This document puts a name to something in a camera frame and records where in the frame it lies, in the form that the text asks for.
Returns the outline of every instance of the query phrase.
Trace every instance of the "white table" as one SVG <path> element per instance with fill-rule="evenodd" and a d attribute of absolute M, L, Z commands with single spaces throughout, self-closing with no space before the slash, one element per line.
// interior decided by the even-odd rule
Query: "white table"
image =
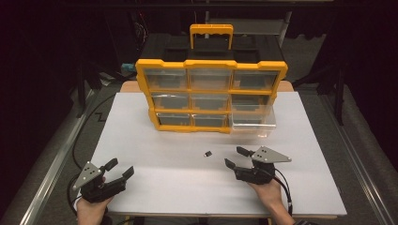
<path fill-rule="evenodd" d="M 215 132 L 157 131 L 149 121 L 142 93 L 118 93 L 92 162 L 111 158 L 119 164 L 107 181 L 135 170 L 127 189 L 115 196 L 109 211 L 135 216 L 263 218 L 268 212 L 254 191 L 235 178 L 224 159 L 250 167 L 237 146 L 269 147 L 292 158 L 276 163 L 290 186 L 296 217 L 346 215 L 338 189 L 296 92 L 281 92 L 274 103 L 277 128 L 266 139 L 239 140 Z M 212 156 L 204 157 L 207 151 Z"/>

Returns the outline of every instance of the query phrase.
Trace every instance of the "hand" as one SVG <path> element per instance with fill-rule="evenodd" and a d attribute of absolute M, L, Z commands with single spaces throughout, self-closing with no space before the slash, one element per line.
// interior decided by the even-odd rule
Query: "hand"
<path fill-rule="evenodd" d="M 272 179 L 268 184 L 248 183 L 257 193 L 258 198 L 272 214 L 278 225 L 293 225 L 295 220 L 289 215 L 282 203 L 281 185 Z"/>
<path fill-rule="evenodd" d="M 113 199 L 109 198 L 103 202 L 90 203 L 81 198 L 77 203 L 77 218 L 79 225 L 100 225 L 106 206 Z"/>

